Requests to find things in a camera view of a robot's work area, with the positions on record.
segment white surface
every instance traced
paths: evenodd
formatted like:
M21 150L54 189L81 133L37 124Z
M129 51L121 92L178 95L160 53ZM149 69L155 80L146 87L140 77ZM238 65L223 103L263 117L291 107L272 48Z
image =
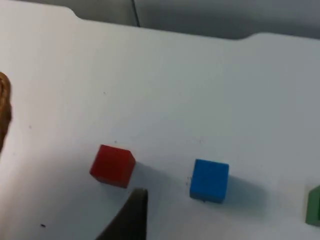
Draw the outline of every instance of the white surface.
M94 239L129 195L89 175L100 144L139 162L129 190L149 189L149 240L319 239L304 223L320 183L319 41L196 37L9 1L0 33L13 86L0 239ZM195 158L230 164L225 204L188 197Z

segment cube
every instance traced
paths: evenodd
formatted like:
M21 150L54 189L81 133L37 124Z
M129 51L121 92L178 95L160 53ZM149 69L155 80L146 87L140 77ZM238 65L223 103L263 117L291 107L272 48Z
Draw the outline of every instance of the cube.
M320 186L309 192L305 222L320 227Z
M135 164L129 150L101 145L90 174L99 182L127 188Z
M226 197L229 165L196 159L190 186L190 197L222 203Z

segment red cube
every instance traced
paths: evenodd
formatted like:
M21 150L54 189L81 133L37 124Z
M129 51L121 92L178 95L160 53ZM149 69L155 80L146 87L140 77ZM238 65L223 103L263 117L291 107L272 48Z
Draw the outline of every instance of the red cube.
M99 182L127 188L135 164L129 150L101 145L90 174Z

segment wooden block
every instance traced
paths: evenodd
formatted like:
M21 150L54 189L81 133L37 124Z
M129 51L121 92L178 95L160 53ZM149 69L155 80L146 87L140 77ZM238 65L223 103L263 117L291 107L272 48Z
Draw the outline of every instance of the wooden block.
M190 186L190 197L222 203L227 192L229 165L196 159Z
M101 145L90 174L99 182L127 188L135 164L129 150Z

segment brown object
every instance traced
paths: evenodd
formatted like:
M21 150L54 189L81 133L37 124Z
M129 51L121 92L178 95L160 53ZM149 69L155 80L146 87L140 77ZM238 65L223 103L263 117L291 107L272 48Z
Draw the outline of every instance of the brown object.
M6 75L0 72L0 151L4 145L12 118L10 104L11 86Z

